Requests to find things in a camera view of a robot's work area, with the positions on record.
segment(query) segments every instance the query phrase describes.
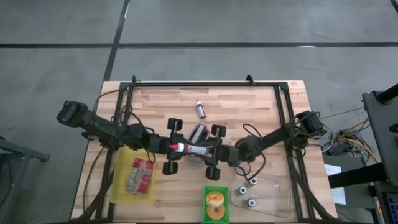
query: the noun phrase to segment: green container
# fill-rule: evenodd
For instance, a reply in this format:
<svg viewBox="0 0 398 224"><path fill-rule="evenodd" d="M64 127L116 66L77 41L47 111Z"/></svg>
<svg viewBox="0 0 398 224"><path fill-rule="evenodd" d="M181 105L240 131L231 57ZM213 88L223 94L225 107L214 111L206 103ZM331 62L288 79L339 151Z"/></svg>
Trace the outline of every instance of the green container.
<svg viewBox="0 0 398 224"><path fill-rule="evenodd" d="M224 195L225 214L219 220L212 220L206 213L206 195L212 191L218 191ZM204 223L229 223L229 190L227 187L220 186L206 186L203 191L203 222Z"/></svg>

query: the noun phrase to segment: concrete floor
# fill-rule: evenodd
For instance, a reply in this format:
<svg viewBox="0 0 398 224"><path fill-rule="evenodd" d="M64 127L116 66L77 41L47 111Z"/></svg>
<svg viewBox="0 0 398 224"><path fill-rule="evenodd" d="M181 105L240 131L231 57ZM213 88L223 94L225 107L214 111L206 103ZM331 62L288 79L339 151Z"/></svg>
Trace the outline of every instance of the concrete floor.
<svg viewBox="0 0 398 224"><path fill-rule="evenodd" d="M123 0L0 0L0 43L112 43ZM388 0L132 0L127 42L393 42ZM65 100L92 106L110 49L0 49L0 135L51 153L32 161L14 223L68 219L87 142L57 123ZM119 49L111 80L305 80L322 115L362 106L361 94L397 83L398 48ZM355 114L325 120L331 127ZM363 113L339 128L363 121ZM375 147L370 129L364 138ZM344 210L371 222L363 210Z"/></svg>

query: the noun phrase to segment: donut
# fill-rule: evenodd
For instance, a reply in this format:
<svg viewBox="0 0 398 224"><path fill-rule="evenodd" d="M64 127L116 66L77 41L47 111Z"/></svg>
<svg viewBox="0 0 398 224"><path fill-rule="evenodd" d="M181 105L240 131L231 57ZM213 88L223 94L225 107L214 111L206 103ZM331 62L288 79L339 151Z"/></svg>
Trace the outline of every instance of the donut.
<svg viewBox="0 0 398 224"><path fill-rule="evenodd" d="M209 192L206 195L206 204L211 207L219 207L224 204L224 195L218 191Z"/></svg>
<svg viewBox="0 0 398 224"><path fill-rule="evenodd" d="M206 213L212 220L220 220L224 217L225 207L224 205L217 208L207 206Z"/></svg>

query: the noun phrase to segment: butcher block tabletop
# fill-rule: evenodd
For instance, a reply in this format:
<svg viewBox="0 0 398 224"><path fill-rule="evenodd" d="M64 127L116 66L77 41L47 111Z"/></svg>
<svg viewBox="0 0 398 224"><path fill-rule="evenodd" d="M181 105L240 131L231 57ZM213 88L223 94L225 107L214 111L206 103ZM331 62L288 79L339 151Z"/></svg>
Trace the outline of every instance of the butcher block tabletop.
<svg viewBox="0 0 398 224"><path fill-rule="evenodd" d="M284 81L289 84L290 97L294 114L310 110L304 82L301 80ZM119 89L120 82L104 82L102 93ZM284 101L285 118L289 120ZM116 107L118 93L111 93L102 97L98 103L98 116L111 119ZM196 100L204 106L207 117L201 121L196 111ZM244 123L254 125L264 136L280 128L278 107L273 87L263 86L237 86L237 87L134 87L132 99L133 113L142 121L144 126L151 127L161 136L169 136L167 120L178 118L183 120L180 133L189 137L194 127L199 122L204 122L209 128L213 124L227 127L223 144L234 145L235 142L248 135L242 128ZM132 117L129 124L137 121ZM83 189L88 173L95 157L102 147L98 141L90 141L81 172L79 186L76 192L71 218L77 218L83 213ZM283 143L277 144L264 151L267 162L265 168L258 175L259 183L270 179L277 179L280 183L290 185L289 170L287 167L285 147ZM104 171L106 149L102 151L97 160L86 190L85 206L87 207L98 193ZM242 182L242 177L235 175L234 169L225 163L219 163L221 177L219 181L208 180L205 177L206 166L192 164L186 158L177 161L178 173L163 175L162 164L165 156L156 155L153 200L143 204L116 204L114 209L114 222L202 222L203 221L203 189L206 185L220 185L234 189ZM311 191L327 211L337 217L335 204L331 196L328 177L318 146L307 147L304 157L308 181ZM256 170L262 164L262 157L252 163ZM104 203L103 216L106 216L109 204L108 190ZM261 213L229 204L230 222L294 222L297 221L291 187L287 194L281 196L278 202L283 202L283 212ZM305 198L300 190L300 199L304 214L307 214ZM277 207L272 199L270 203Z"/></svg>

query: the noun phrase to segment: yellow tray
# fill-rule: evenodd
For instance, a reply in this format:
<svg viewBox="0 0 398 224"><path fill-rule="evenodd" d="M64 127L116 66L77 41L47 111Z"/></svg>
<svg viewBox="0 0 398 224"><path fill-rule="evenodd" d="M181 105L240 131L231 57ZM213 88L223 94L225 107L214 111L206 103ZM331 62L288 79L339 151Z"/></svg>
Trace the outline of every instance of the yellow tray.
<svg viewBox="0 0 398 224"><path fill-rule="evenodd" d="M154 164L154 170L152 171L148 194L141 195L127 190L127 182L130 178L132 163L136 157L148 160L147 153L143 149L134 151L126 146L118 149L110 198L112 203L132 204L150 203L152 201L156 164Z"/></svg>

